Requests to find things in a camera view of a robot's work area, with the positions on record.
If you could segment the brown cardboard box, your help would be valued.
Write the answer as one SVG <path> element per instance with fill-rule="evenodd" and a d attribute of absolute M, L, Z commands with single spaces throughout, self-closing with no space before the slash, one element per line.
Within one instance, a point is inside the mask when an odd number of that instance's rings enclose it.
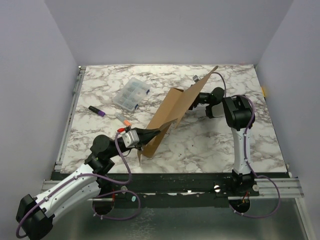
<path fill-rule="evenodd" d="M 141 156 L 147 158 L 153 157 L 160 143 L 162 142 L 166 132 L 170 128 L 172 122 L 176 122 L 177 127 L 185 115 L 186 111 L 196 100 L 197 96 L 209 80 L 210 76 L 217 70 L 215 66 L 207 75 L 186 90 L 171 88 L 157 109 L 153 118 L 147 125 L 148 130 L 160 129 L 160 133 L 155 136 L 142 150 L 137 152 L 138 160 Z"/>

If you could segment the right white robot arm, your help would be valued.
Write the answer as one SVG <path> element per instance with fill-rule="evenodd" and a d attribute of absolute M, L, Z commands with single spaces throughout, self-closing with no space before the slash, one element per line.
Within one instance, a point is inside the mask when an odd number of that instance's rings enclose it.
<path fill-rule="evenodd" d="M 254 107 L 245 95 L 226 97 L 226 91 L 216 87 L 212 92 L 200 92 L 188 108 L 193 110 L 199 104 L 206 105 L 208 118 L 217 117 L 214 107 L 222 109 L 227 125 L 230 127 L 234 143 L 234 164 L 231 172 L 230 191 L 240 196 L 254 184 L 254 171 L 250 166 L 250 137 L 255 122 Z"/>

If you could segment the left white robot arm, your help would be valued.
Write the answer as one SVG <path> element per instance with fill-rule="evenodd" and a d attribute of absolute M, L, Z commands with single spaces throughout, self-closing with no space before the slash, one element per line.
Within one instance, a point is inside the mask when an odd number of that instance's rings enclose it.
<path fill-rule="evenodd" d="M 90 198 L 106 197 L 111 190 L 109 183 L 118 186 L 130 184 L 133 178 L 130 171 L 125 181 L 107 176 L 114 166 L 112 158 L 119 156 L 126 169 L 130 170 L 123 153 L 132 149 L 141 150 L 160 133 L 159 128 L 125 127 L 120 128 L 114 138 L 103 134 L 95 137 L 90 155 L 72 174 L 37 196 L 27 194 L 20 200 L 16 214 L 16 237 L 40 240 L 51 231 L 54 220 L 68 209 Z"/>

